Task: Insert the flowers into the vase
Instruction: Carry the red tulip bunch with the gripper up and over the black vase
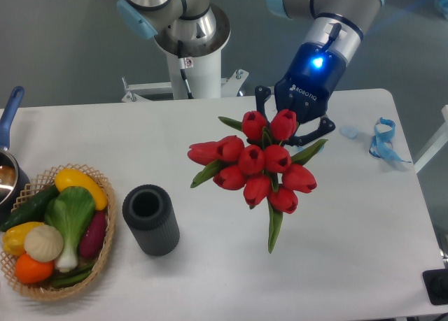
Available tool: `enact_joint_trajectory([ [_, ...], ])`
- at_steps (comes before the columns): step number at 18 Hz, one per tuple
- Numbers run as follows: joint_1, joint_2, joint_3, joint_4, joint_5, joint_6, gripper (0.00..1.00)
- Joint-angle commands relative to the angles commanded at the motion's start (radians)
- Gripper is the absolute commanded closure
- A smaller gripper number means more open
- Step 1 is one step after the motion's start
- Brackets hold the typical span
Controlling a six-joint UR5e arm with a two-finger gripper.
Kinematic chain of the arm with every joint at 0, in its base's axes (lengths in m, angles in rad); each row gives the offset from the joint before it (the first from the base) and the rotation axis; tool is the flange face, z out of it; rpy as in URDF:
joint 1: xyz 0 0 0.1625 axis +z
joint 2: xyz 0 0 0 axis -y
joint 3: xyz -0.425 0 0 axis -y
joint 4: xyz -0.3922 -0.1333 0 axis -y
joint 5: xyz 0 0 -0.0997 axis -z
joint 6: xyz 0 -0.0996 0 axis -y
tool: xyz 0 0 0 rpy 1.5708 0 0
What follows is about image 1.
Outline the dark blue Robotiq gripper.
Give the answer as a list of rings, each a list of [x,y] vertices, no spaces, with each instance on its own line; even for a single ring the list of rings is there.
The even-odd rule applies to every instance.
[[[304,124],[320,118],[318,128],[291,136],[286,145],[305,146],[335,130],[335,123],[326,115],[328,101],[350,64],[363,32],[345,17],[324,13],[311,25],[283,78],[274,86],[277,110],[289,109]],[[266,119],[265,104],[272,91],[255,87],[256,110]]]

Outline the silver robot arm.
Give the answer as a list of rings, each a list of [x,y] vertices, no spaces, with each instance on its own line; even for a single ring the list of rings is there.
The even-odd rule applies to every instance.
[[[275,15],[310,16],[313,23],[288,70],[273,88],[255,89],[256,107],[275,98],[299,123],[319,120],[313,132],[290,136],[304,146],[335,129],[328,100],[346,71],[384,0],[266,0]],[[138,36],[154,39],[166,54],[175,99],[218,98],[221,50],[230,37],[227,15],[210,0],[118,0],[116,8]]]

